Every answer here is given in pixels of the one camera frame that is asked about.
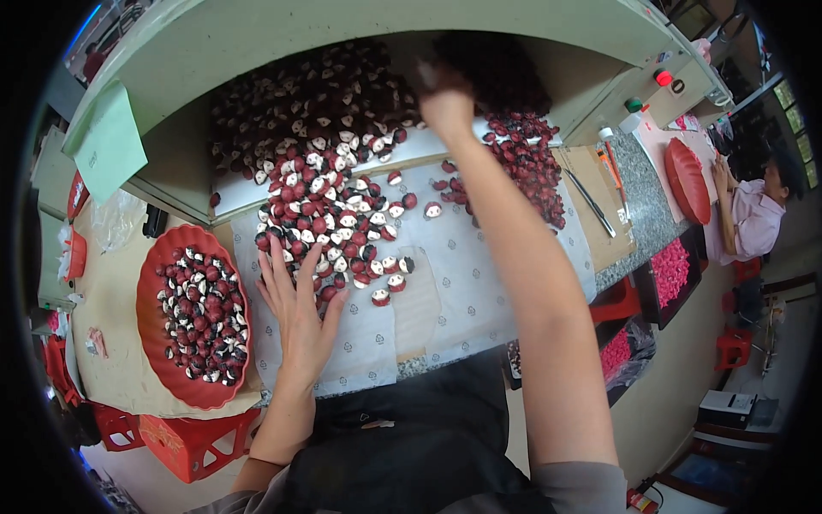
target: worker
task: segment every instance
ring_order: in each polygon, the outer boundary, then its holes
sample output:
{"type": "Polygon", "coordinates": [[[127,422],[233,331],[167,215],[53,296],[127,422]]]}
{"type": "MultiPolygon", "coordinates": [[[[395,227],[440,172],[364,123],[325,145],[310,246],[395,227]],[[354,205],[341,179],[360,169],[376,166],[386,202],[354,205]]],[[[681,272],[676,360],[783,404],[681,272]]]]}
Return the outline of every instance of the worker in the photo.
{"type": "Polygon", "coordinates": [[[105,62],[105,54],[97,51],[97,43],[90,43],[85,47],[85,64],[83,65],[83,76],[90,84],[94,80],[97,71],[105,62]]]}
{"type": "Polygon", "coordinates": [[[708,259],[726,266],[770,252],[785,206],[793,198],[802,199],[805,180],[805,170],[780,147],[765,165],[764,178],[751,181],[738,182],[719,155],[713,165],[719,201],[704,229],[708,259]]]}
{"type": "Polygon", "coordinates": [[[137,0],[126,0],[123,6],[125,8],[122,10],[122,15],[120,15],[120,30],[123,34],[126,34],[140,16],[143,16],[145,8],[137,0]]]}
{"type": "MultiPolygon", "coordinates": [[[[625,511],[597,339],[574,268],[473,134],[469,86],[444,67],[435,78],[421,115],[457,162],[513,302],[530,479],[505,456],[508,409],[495,349],[393,385],[315,400],[349,292],[337,292],[321,322],[312,275],[299,274],[295,289],[272,238],[273,257],[260,253],[256,285],[279,322],[282,364],[231,492],[194,512],[625,511]]],[[[304,268],[316,265],[320,246],[304,268]]]]}

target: red plastic bowl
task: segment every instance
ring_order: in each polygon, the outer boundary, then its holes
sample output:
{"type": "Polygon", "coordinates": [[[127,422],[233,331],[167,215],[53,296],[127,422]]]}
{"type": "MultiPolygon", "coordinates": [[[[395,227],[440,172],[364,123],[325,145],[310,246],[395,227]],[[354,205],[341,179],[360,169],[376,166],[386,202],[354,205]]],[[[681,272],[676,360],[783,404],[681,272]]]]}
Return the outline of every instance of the red plastic bowl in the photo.
{"type": "Polygon", "coordinates": [[[711,201],[702,164],[678,137],[671,139],[665,150],[665,172],[682,214],[694,223],[707,225],[711,221],[711,201]]]}
{"type": "MultiPolygon", "coordinates": [[[[233,268],[228,251],[219,245],[213,234],[205,232],[202,227],[180,225],[167,230],[165,234],[157,238],[157,242],[151,247],[148,255],[145,256],[145,261],[140,269],[136,301],[137,330],[140,331],[143,351],[149,359],[151,369],[157,373],[160,382],[171,391],[175,398],[196,409],[219,409],[237,395],[237,390],[245,381],[248,365],[252,361],[252,327],[251,325],[248,326],[248,358],[242,366],[242,376],[232,387],[226,387],[219,382],[208,383],[200,379],[191,380],[186,377],[183,368],[175,366],[173,360],[166,359],[165,349],[169,346],[171,340],[165,332],[167,318],[158,308],[159,302],[157,300],[157,293],[163,288],[165,278],[157,276],[155,270],[159,264],[164,266],[172,264],[172,250],[185,248],[192,244],[196,245],[203,253],[216,255],[226,266],[233,268]]],[[[248,295],[242,285],[242,280],[239,281],[239,289],[245,303],[243,313],[250,323],[252,316],[248,311],[248,295]]]]}
{"type": "Polygon", "coordinates": [[[89,199],[89,190],[85,186],[83,182],[83,178],[80,176],[80,170],[74,172],[74,179],[72,180],[72,188],[68,191],[68,203],[66,213],[68,213],[68,219],[73,220],[80,214],[82,211],[83,206],[85,205],[85,201],[89,199]]]}
{"type": "Polygon", "coordinates": [[[68,258],[68,274],[64,279],[66,282],[74,280],[75,278],[83,276],[85,271],[85,255],[87,252],[87,245],[85,238],[77,233],[72,226],[72,249],[69,250],[68,258]]]}

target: black apron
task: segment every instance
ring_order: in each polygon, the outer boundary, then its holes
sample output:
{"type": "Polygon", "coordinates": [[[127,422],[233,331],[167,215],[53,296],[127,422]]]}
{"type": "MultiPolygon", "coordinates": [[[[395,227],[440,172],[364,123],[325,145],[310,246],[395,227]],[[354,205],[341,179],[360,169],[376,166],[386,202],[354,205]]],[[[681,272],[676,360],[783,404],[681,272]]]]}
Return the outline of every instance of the black apron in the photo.
{"type": "Polygon", "coordinates": [[[314,434],[291,463],[276,512],[434,513],[492,493],[507,512],[552,514],[550,499],[505,457],[502,350],[318,401],[314,434]]]}

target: red button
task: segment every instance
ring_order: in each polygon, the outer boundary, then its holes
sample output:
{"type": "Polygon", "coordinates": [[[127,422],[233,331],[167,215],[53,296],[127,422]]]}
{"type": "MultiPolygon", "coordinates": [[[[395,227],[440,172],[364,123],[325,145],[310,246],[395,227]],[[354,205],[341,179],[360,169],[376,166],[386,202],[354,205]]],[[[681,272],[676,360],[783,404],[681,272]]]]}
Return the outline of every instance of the red button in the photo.
{"type": "Polygon", "coordinates": [[[673,82],[673,76],[671,76],[671,73],[662,68],[653,73],[653,78],[657,81],[657,84],[662,87],[665,87],[673,82]]]}

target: window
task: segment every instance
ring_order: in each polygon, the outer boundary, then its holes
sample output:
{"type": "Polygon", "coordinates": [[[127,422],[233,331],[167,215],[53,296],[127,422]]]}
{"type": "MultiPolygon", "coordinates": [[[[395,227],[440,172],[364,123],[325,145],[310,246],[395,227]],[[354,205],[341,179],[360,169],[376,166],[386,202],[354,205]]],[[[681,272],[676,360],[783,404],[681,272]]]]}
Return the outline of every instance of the window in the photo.
{"type": "Polygon", "coordinates": [[[786,81],[780,81],[774,86],[774,94],[785,111],[785,116],[787,116],[787,122],[791,125],[793,136],[797,139],[799,153],[802,156],[802,162],[805,163],[808,185],[813,189],[819,183],[819,178],[816,174],[814,154],[810,149],[810,139],[808,139],[808,134],[805,132],[805,121],[802,119],[802,113],[799,111],[797,99],[793,96],[793,91],[791,91],[786,81]]]}

